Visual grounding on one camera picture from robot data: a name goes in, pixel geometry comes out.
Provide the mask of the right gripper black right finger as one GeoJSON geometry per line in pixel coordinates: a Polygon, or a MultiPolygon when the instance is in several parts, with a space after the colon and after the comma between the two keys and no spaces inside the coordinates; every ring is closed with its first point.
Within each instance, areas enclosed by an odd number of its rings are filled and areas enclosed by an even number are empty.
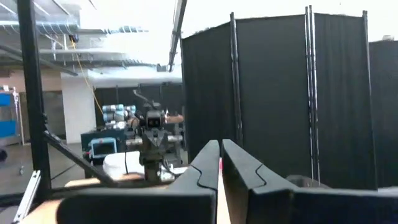
{"type": "Polygon", "coordinates": [[[398,224],[398,195],[298,187],[230,139],[223,181],[232,224],[398,224]]]}

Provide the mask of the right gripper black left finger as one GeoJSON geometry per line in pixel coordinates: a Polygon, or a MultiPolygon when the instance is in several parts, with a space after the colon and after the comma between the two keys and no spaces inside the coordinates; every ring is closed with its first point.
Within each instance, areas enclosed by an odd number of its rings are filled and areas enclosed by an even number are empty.
{"type": "Polygon", "coordinates": [[[165,189],[88,189],[64,199],[58,224],[216,224],[220,145],[209,141],[165,189]]]}

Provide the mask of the teal blue equipment cart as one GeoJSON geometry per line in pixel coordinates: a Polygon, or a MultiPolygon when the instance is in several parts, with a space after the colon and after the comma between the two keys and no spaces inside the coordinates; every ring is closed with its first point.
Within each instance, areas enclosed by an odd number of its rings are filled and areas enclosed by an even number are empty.
{"type": "Polygon", "coordinates": [[[83,158],[95,166],[102,164],[108,154],[127,149],[126,134],[131,131],[127,120],[136,112],[136,106],[103,105],[102,111],[104,125],[80,135],[83,158]]]}

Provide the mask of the white building column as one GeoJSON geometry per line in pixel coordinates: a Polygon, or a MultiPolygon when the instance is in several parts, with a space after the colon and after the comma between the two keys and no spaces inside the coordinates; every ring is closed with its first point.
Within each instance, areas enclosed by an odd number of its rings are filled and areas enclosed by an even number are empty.
{"type": "Polygon", "coordinates": [[[67,143],[81,142],[80,134],[96,127],[91,85],[82,77],[61,75],[67,143]]]}

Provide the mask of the black curtain partition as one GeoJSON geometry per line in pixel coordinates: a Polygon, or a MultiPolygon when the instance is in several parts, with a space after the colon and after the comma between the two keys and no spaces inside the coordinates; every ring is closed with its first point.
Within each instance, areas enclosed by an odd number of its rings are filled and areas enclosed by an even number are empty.
{"type": "Polygon", "coordinates": [[[233,18],[181,45],[190,160],[230,139],[283,177],[398,186],[398,40],[364,16],[233,18]]]}

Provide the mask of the blue panel cart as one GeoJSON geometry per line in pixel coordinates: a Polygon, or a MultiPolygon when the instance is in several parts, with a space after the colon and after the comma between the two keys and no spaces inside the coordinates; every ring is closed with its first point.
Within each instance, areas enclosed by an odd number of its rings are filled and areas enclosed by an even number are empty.
{"type": "Polygon", "coordinates": [[[0,91],[0,139],[19,135],[19,94],[0,91]]]}

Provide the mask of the black diagonal frame strut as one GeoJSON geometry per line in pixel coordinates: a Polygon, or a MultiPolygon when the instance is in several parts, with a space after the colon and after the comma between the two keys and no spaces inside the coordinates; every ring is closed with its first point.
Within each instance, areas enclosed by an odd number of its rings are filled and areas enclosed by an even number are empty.
{"type": "Polygon", "coordinates": [[[85,172],[91,174],[93,177],[96,177],[102,184],[108,187],[118,186],[118,183],[114,181],[110,176],[106,175],[104,172],[101,172],[100,170],[92,166],[88,161],[73,153],[66,144],[61,142],[61,140],[56,135],[52,134],[49,131],[44,131],[44,139],[47,143],[56,148],[64,156],[66,156],[76,165],[81,167],[85,172]]]}

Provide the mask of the grey overhead frame beam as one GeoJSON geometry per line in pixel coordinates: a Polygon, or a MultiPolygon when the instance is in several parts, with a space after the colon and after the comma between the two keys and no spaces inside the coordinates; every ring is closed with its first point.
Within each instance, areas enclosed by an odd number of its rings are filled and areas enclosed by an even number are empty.
{"type": "Polygon", "coordinates": [[[188,0],[176,0],[172,36],[170,41],[170,51],[169,51],[169,72],[173,70],[175,54],[177,51],[177,44],[181,38],[181,29],[183,24],[183,18],[186,10],[188,0]]]}

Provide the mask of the silver aluminium rail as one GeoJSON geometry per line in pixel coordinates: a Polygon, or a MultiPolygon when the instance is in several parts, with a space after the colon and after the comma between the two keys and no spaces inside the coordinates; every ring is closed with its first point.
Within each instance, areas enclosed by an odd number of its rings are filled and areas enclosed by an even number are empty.
{"type": "Polygon", "coordinates": [[[37,188],[41,180],[41,171],[33,171],[29,183],[27,184],[26,190],[23,194],[22,200],[18,206],[16,215],[11,224],[20,224],[20,222],[29,213],[32,202],[35,198],[37,188]]]}

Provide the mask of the black vertical frame post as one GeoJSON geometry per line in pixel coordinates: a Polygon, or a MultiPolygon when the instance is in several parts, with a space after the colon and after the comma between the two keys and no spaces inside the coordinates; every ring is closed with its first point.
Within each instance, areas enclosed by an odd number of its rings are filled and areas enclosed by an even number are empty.
{"type": "Polygon", "coordinates": [[[29,116],[29,132],[33,168],[41,171],[37,188],[37,201],[43,202],[51,191],[48,145],[44,139],[44,104],[42,81],[37,48],[35,12],[33,0],[17,0],[20,25],[24,81],[29,116]]]}

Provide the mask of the silver ceiling duct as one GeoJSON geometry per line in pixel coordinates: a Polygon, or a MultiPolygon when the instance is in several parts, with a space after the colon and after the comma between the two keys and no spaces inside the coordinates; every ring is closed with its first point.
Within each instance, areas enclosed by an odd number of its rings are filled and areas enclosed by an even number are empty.
{"type": "MultiPolygon", "coordinates": [[[[60,23],[60,22],[36,22],[37,32],[41,35],[111,35],[128,33],[146,33],[147,29],[135,26],[105,27],[98,29],[84,29],[78,24],[60,23]]],[[[18,21],[0,21],[0,30],[7,33],[19,33],[20,25],[18,21]]]]}

